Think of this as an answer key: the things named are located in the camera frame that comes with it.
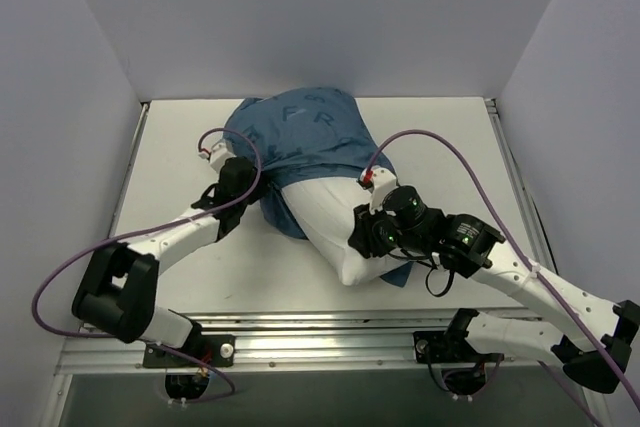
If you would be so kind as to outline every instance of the blue fabric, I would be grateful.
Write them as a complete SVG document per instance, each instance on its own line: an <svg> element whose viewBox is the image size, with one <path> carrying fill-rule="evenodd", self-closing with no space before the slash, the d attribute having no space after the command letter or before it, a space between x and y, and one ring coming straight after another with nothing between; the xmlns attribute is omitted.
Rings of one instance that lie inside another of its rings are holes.
<svg viewBox="0 0 640 427"><path fill-rule="evenodd" d="M260 152L270 182L260 207L267 222L296 239L306 236L284 203L280 189L302 180L360 176L377 146L353 97L338 89L303 88L268 99L245 99L225 127L242 132ZM251 148L224 134L238 156L254 160ZM393 171L386 156L378 165ZM381 278L404 286L411 265Z"/></svg>

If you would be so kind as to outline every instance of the white fabric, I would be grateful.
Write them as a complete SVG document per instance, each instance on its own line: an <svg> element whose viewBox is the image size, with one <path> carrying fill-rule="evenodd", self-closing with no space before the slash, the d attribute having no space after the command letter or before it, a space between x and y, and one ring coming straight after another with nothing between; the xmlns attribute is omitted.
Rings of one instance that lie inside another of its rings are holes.
<svg viewBox="0 0 640 427"><path fill-rule="evenodd" d="M371 198L355 179L304 180L284 187L282 197L307 238L333 266L344 285L367 282L406 263L391 257L365 259L349 246L353 209Z"/></svg>

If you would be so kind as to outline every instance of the gray partition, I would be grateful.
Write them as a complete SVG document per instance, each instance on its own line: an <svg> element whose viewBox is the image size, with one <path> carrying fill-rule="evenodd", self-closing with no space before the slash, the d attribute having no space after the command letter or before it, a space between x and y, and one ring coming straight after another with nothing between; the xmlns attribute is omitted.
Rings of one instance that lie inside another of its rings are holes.
<svg viewBox="0 0 640 427"><path fill-rule="evenodd" d="M236 374L238 394L169 407L162 376L75 376L61 426L585 427L584 414L537 367L506 367L471 404L452 401L425 370ZM214 379L216 388L225 387Z"/></svg>

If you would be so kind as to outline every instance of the metal bolt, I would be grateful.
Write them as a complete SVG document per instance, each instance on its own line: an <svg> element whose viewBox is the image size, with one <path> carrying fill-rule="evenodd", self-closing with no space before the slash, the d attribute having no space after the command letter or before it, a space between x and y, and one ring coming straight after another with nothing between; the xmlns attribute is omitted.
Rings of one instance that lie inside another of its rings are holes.
<svg viewBox="0 0 640 427"><path fill-rule="evenodd" d="M416 352L418 352L419 354L424 354L427 351L428 345L429 344L426 340L419 340L418 342L416 342Z"/></svg>
<svg viewBox="0 0 640 427"><path fill-rule="evenodd" d="M235 349L233 348L233 345L222 344L220 346L220 357L222 357L223 359L230 359L234 351Z"/></svg>

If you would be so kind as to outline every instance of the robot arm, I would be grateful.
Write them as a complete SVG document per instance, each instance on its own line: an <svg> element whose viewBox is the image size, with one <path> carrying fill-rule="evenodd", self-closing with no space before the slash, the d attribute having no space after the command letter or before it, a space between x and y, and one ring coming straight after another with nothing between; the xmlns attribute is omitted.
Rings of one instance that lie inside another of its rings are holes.
<svg viewBox="0 0 640 427"><path fill-rule="evenodd" d="M161 343L194 357L206 351L197 322L156 305L158 277L197 249L222 240L264 192L261 181L243 202L208 215L247 192L257 174L250 160L235 157L223 142L214 146L208 160L220 174L218 182L174 219L172 228L93 254L73 301L77 318L125 343ZM114 282L118 278L124 278L122 285Z"/></svg>
<svg viewBox="0 0 640 427"><path fill-rule="evenodd" d="M388 170L376 167L359 182L372 192L370 203L354 212L350 245L362 255L386 255L397 248L418 253L437 268L499 290L544 320L500 319L460 309L446 333L452 349L466 344L478 354L504 353L562 365L584 387L615 390L615 373L539 277L562 295L623 371L640 324L638 305L598 298L535 261L530 271L499 231L471 215L428 208L415 188L398 186Z"/></svg>

